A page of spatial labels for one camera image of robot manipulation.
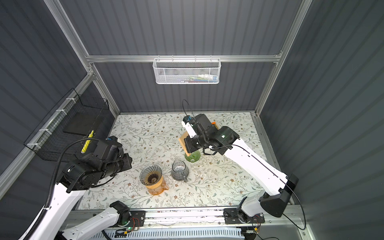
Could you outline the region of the green glass dripper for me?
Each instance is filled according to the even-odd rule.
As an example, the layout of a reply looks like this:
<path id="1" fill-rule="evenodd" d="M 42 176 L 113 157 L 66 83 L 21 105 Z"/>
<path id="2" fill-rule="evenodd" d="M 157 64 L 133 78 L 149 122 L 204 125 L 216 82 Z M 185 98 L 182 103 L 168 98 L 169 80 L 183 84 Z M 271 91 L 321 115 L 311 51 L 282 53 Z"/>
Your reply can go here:
<path id="1" fill-rule="evenodd" d="M 186 161 L 188 161 L 190 163 L 195 163 L 195 162 L 200 160 L 201 152 L 200 151 L 195 151 L 195 152 L 193 152 L 191 154 L 185 153 L 184 156 L 185 156 Z"/>

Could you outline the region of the grey glass dripper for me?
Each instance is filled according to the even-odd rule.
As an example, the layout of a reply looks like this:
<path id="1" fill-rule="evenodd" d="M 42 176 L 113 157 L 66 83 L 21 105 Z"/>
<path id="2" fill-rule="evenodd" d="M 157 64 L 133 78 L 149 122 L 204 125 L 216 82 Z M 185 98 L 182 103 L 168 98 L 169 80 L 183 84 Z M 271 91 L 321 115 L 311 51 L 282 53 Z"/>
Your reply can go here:
<path id="1" fill-rule="evenodd" d="M 163 172 L 161 167 L 158 165 L 150 165 L 141 171 L 140 181 L 145 186 L 153 186 L 160 181 L 162 176 Z"/>

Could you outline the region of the grey glass carafe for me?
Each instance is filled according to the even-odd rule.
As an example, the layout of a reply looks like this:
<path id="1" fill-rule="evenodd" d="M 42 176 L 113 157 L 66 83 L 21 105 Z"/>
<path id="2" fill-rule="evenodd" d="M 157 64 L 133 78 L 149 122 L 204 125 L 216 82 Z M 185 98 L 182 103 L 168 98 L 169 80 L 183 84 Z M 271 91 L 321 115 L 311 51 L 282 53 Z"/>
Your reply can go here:
<path id="1" fill-rule="evenodd" d="M 172 164 L 172 178 L 176 181 L 188 182 L 189 168 L 185 162 L 175 160 Z"/>

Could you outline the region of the orange glass carafe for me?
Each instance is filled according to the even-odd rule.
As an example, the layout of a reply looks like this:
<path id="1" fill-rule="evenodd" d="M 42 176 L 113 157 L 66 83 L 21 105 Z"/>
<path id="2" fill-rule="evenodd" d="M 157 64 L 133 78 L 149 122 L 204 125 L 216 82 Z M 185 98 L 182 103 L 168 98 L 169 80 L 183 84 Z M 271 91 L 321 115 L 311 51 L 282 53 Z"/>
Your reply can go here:
<path id="1" fill-rule="evenodd" d="M 149 194 L 151 195 L 159 195 L 163 191 L 169 190 L 169 186 L 167 185 L 166 181 L 164 180 L 164 177 L 161 177 L 157 183 L 151 186 L 146 186 Z"/>

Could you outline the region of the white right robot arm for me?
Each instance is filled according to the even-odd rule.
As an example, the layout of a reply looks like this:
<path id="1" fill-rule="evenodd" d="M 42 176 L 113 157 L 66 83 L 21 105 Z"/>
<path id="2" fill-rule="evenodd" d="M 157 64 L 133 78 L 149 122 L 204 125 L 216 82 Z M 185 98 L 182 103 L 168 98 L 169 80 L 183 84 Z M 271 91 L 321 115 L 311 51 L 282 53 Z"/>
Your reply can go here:
<path id="1" fill-rule="evenodd" d="M 219 153 L 234 161 L 263 187 L 264 192 L 253 197 L 245 197 L 237 207 L 237 216 L 248 223 L 255 215 L 268 213 L 280 218 L 289 203 L 298 178 L 280 172 L 258 154 L 231 128 L 218 129 L 206 115 L 196 117 L 186 115 L 182 126 L 187 132 L 184 138 L 185 152 L 191 154 L 197 150 L 209 149 L 212 154 Z"/>

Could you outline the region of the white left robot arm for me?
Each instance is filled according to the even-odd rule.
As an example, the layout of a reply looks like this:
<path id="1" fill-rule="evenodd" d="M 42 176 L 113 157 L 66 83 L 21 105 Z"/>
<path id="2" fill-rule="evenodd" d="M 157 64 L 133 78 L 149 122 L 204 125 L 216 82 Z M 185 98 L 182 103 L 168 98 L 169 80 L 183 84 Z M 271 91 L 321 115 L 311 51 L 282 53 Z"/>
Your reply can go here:
<path id="1" fill-rule="evenodd" d="M 96 187 L 100 180 L 113 178 L 132 168 L 132 158 L 124 152 L 117 137 L 88 140 L 96 143 L 94 151 L 79 160 L 69 161 L 62 170 L 59 169 L 60 164 L 72 144 L 60 154 L 50 181 L 47 200 L 21 236 L 22 240 L 53 240 L 86 191 Z"/>

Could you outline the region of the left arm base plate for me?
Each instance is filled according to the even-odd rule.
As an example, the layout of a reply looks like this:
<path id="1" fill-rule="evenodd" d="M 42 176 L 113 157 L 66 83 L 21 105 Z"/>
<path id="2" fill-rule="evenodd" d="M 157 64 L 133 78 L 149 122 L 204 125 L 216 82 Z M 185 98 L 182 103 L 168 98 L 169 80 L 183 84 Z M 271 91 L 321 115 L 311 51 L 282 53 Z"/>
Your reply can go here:
<path id="1" fill-rule="evenodd" d="M 114 227 L 143 227 L 146 219 L 146 211 L 129 211 L 119 215 Z"/>

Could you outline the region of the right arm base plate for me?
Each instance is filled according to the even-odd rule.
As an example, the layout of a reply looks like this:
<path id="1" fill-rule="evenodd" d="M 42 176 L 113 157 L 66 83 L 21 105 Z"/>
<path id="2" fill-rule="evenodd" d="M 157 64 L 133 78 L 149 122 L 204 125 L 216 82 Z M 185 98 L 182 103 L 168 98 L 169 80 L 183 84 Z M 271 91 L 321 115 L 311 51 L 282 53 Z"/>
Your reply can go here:
<path id="1" fill-rule="evenodd" d="M 223 216 L 225 219 L 225 224 L 227 225 L 265 223 L 263 214 L 256 214 L 253 217 L 249 217 L 243 212 L 239 212 L 237 208 L 224 208 Z"/>

